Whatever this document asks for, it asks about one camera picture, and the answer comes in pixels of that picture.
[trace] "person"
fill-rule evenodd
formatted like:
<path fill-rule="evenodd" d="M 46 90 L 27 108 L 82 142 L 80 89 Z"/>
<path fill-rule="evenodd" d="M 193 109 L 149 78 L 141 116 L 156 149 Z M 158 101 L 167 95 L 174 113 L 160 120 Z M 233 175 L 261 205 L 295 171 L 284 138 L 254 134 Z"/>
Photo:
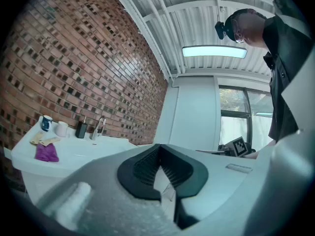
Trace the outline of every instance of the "person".
<path fill-rule="evenodd" d="M 254 9 L 240 9 L 227 18 L 225 24 L 217 22 L 215 29 L 220 39 L 226 35 L 236 43 L 263 48 L 263 57 L 271 69 L 270 93 L 273 102 L 273 116 L 269 132 L 275 145 L 281 138 L 298 130 L 295 119 L 281 96 L 292 81 L 313 47 L 310 36 L 285 24 L 277 14 L 266 18 Z M 258 152 L 245 157 L 256 158 Z"/>

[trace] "window frame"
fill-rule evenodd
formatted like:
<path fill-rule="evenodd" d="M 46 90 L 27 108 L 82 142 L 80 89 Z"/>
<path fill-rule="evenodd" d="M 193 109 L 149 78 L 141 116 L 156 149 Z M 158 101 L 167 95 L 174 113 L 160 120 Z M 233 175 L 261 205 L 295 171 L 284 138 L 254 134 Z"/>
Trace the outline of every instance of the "window frame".
<path fill-rule="evenodd" d="M 247 112 L 238 112 L 238 111 L 231 111 L 231 110 L 221 110 L 221 117 L 234 117 L 234 118 L 247 119 L 247 141 L 246 142 L 252 145 L 252 109 L 251 109 L 250 99 L 248 97 L 248 91 L 256 92 L 256 93 L 263 93 L 268 96 L 271 96 L 271 93 L 266 92 L 266 91 L 251 89 L 251 88 L 242 88 L 242 87 L 224 86 L 224 85 L 219 85 L 219 89 L 239 90 L 244 93 L 247 104 L 248 104 L 249 112 L 247 113 Z"/>

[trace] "person's hand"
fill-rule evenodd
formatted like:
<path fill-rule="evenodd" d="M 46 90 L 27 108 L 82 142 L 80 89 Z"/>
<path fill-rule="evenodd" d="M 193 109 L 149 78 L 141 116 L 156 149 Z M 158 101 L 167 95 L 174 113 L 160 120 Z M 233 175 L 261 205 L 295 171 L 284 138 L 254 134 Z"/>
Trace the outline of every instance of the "person's hand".
<path fill-rule="evenodd" d="M 259 151 L 256 151 L 256 152 L 251 153 L 251 154 L 249 154 L 249 155 L 245 155 L 244 158 L 256 159 L 257 156 L 258 156 L 258 154 L 259 154 Z"/>

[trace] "window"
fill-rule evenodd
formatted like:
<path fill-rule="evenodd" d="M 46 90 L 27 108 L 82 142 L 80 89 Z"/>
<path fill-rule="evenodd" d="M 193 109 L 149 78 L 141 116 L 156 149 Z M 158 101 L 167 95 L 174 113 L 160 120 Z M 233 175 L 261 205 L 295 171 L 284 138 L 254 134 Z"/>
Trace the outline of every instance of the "window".
<path fill-rule="evenodd" d="M 272 140 L 268 137 L 273 113 L 270 93 L 220 86 L 220 102 L 220 144 L 242 136 L 260 150 Z"/>

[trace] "collared shirt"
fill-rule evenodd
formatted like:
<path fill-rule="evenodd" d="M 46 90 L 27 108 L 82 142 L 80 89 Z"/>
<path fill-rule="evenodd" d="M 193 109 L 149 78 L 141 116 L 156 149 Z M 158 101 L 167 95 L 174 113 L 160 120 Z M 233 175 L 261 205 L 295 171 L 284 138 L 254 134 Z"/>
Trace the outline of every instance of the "collared shirt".
<path fill-rule="evenodd" d="M 263 39 L 270 51 L 264 60 L 272 71 L 270 93 L 274 112 L 269 137 L 277 142 L 298 129 L 281 93 L 302 67 L 314 43 L 277 15 L 265 21 Z"/>

